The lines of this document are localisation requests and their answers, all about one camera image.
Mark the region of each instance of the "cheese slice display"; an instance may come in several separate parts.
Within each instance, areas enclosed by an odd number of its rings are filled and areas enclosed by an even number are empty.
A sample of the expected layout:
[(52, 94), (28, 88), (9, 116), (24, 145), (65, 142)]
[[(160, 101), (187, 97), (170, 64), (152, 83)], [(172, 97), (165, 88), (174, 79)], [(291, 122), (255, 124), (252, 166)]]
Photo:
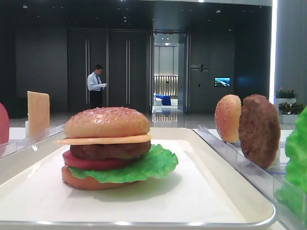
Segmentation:
[(46, 93), (28, 91), (29, 137), (36, 138), (50, 127), (50, 99)]
[(144, 143), (151, 140), (148, 134), (122, 137), (122, 138), (66, 138), (58, 140), (62, 145), (111, 145), (111, 144), (132, 144)]

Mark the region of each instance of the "tomato slice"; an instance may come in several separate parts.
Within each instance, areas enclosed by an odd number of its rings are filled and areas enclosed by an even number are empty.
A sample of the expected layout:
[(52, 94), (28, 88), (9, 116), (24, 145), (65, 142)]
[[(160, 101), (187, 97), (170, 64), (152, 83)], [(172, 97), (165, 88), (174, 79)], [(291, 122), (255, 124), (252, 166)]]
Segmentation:
[(105, 159), (102, 161), (89, 161), (76, 158), (72, 155), (71, 151), (63, 153), (64, 162), (66, 165), (83, 170), (111, 170), (120, 169), (130, 165), (135, 159)]
[[(10, 136), (10, 120), (4, 106), (0, 103), (0, 145), (9, 141)], [(0, 157), (5, 152), (6, 147), (0, 147)]]

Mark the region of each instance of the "wall sign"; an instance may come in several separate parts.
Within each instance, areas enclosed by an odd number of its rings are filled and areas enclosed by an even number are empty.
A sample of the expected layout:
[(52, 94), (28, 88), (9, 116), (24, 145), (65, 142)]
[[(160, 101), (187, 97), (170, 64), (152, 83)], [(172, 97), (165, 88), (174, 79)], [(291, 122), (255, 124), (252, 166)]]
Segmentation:
[(201, 69), (203, 66), (203, 64), (200, 64), (200, 65), (190, 65), (190, 69)]
[(190, 69), (191, 71), (199, 71), (199, 72), (205, 72), (205, 73), (209, 73), (209, 69), (203, 69), (203, 64), (200, 65), (190, 65)]

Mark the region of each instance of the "man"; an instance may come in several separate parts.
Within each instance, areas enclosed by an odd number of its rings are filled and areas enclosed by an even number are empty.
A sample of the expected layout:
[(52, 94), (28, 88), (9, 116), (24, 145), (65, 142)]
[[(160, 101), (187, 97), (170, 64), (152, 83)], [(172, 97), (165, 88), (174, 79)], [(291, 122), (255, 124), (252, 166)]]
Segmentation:
[(90, 91), (91, 108), (102, 107), (102, 90), (108, 85), (101, 83), (99, 75), (102, 73), (102, 66), (96, 65), (95, 70), (87, 77), (87, 88)]

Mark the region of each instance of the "clear acrylic divider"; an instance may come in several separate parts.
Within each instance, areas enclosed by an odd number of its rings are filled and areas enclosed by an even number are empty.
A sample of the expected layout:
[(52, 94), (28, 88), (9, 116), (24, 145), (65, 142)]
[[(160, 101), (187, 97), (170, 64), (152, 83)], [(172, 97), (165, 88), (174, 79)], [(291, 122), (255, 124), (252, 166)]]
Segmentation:
[(289, 230), (306, 229), (306, 194), (285, 180), (284, 165), (279, 169), (283, 173), (271, 173), (272, 169), (266, 171), (245, 158), (239, 152), (241, 150), (239, 143), (233, 145), (223, 142), (203, 126), (198, 126), (197, 133), (225, 161), (276, 205), (279, 221), (285, 227)]
[(11, 155), (19, 150), (22, 150), (26, 147), (35, 145), (36, 143), (45, 140), (55, 134), (58, 134), (64, 130), (64, 125), (60, 126), (52, 126), (48, 129), (46, 129), (43, 133), (41, 133), (38, 138), (35, 139), (22, 139), (22, 140), (12, 140), (9, 141), (8, 143), (0, 145), (0, 159)]

